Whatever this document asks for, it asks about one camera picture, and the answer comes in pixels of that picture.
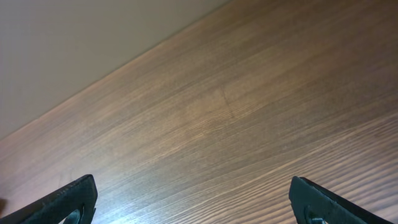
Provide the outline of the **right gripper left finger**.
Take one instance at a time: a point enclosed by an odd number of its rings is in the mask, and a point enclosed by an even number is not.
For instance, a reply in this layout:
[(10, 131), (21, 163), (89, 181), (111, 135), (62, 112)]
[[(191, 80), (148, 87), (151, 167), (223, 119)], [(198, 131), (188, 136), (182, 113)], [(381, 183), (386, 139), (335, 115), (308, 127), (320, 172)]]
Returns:
[(56, 191), (1, 218), (10, 224), (90, 224), (95, 214), (98, 191), (94, 177), (86, 174)]

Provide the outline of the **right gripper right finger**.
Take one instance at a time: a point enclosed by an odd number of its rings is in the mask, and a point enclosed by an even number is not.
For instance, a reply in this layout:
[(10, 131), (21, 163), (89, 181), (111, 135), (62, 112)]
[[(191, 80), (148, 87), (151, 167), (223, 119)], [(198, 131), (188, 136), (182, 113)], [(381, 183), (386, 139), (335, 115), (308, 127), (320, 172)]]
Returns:
[(289, 200), (298, 224), (392, 224), (304, 177), (292, 178)]

